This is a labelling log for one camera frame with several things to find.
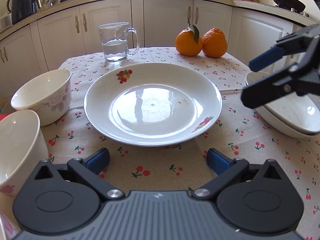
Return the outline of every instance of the white bowl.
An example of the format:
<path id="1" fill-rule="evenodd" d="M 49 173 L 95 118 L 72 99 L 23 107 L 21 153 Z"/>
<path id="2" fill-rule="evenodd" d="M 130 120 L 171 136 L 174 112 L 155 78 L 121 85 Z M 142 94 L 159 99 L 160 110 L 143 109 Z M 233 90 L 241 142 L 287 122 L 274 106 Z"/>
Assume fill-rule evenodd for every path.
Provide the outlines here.
<path id="1" fill-rule="evenodd" d="M 24 84 L 12 97 L 16 110 L 30 109 L 40 118 L 41 126 L 62 117 L 71 103 L 71 71 L 57 69 L 35 77 Z"/>
<path id="2" fill-rule="evenodd" d="M 166 63 L 122 67 L 95 81 L 84 98 L 102 134 L 138 146 L 167 146 L 209 129 L 222 109 L 218 88 L 190 68 Z"/>
<path id="3" fill-rule="evenodd" d="M 305 139 L 305 138 L 318 137 L 320 134 L 320 133 L 315 133 L 315 134 L 300 133 L 300 132 L 296 131 L 295 129 L 291 128 L 290 126 L 286 125 L 281 120 L 279 120 L 272 113 L 270 113 L 264 106 L 257 107 L 256 111 L 260 114 L 260 116 L 266 122 L 268 122 L 270 125 L 272 125 L 279 132 L 284 133 L 287 136 L 290 136 L 293 138 Z"/>
<path id="4" fill-rule="evenodd" d="M 48 148 L 38 115 L 17 111 L 0 121 L 0 192 L 16 196 Z"/>
<path id="5" fill-rule="evenodd" d="M 249 72 L 245 83 L 253 84 L 268 75 L 266 72 Z M 292 93 L 265 104 L 264 107 L 277 119 L 300 133 L 320 132 L 320 110 L 308 96 L 298 97 L 296 93 Z"/>

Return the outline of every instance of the red object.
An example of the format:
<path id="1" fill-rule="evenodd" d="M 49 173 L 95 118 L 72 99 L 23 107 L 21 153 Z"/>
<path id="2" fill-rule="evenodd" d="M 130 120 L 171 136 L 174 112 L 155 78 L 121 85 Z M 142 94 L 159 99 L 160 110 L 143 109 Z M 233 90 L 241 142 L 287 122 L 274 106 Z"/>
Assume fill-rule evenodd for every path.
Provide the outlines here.
<path id="1" fill-rule="evenodd" d="M 5 117 L 7 117 L 9 114 L 0 114 L 0 121 L 2 120 L 2 119 L 4 119 Z"/>

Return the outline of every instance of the tablecloth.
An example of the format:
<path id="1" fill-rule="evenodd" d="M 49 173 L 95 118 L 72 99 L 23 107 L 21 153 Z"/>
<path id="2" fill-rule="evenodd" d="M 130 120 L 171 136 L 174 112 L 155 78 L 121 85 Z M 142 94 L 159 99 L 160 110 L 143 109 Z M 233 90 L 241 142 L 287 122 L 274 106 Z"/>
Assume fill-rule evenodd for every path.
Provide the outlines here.
<path id="1" fill-rule="evenodd" d="M 97 132 L 84 113 L 84 96 L 90 85 L 115 68 L 144 62 L 187 66 L 212 80 L 223 99 L 223 110 L 215 125 L 190 141 L 152 148 L 122 144 Z M 276 159 L 304 202 L 297 232 L 307 240 L 320 237 L 320 137 L 290 138 L 275 130 L 257 112 L 244 107 L 240 94 L 250 70 L 233 56 L 226 53 L 214 59 L 201 52 L 196 57 L 185 57 L 175 48 L 141 48 L 119 63 L 108 64 L 103 53 L 95 53 L 70 58 L 60 68 L 72 72 L 72 102 L 61 119 L 42 127 L 53 163 L 85 158 L 106 147 L 110 151 L 110 165 L 99 177 L 126 193 L 130 189 L 192 192 L 216 177 L 205 161 L 211 147 L 232 159 L 242 157 L 250 163 Z"/>

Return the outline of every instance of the screw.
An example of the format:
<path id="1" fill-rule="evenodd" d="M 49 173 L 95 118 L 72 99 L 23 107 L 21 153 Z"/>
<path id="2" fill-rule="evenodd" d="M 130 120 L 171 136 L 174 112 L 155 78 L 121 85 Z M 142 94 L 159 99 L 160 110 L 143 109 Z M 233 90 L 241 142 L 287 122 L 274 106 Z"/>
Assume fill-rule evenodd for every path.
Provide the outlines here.
<path id="1" fill-rule="evenodd" d="M 119 198 L 123 195 L 123 192 L 119 189 L 111 189 L 107 192 L 107 196 L 110 198 Z"/>
<path id="2" fill-rule="evenodd" d="M 297 65 L 293 65 L 292 67 L 289 68 L 289 72 L 295 72 L 298 69 Z"/>
<path id="3" fill-rule="evenodd" d="M 198 188 L 197 190 L 195 190 L 195 195 L 197 197 L 207 197 L 210 195 L 210 191 L 206 188 Z"/>
<path id="4" fill-rule="evenodd" d="M 290 87 L 288 84 L 285 84 L 285 85 L 283 86 L 283 90 L 284 90 L 284 92 L 286 92 L 286 93 L 290 93 L 290 92 L 291 92 L 291 87 Z"/>

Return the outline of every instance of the frying pan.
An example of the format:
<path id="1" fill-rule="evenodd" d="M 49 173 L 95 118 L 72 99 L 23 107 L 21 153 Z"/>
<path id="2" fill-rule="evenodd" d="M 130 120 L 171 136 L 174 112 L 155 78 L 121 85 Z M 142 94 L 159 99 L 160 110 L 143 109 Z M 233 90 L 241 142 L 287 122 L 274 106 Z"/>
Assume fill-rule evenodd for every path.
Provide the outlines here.
<path id="1" fill-rule="evenodd" d="M 297 13 L 301 13 L 306 6 L 300 2 L 299 0 L 273 0 L 277 5 L 279 5 L 279 8 L 284 8 L 287 10 L 291 10 L 291 8 L 294 8 L 297 10 Z"/>

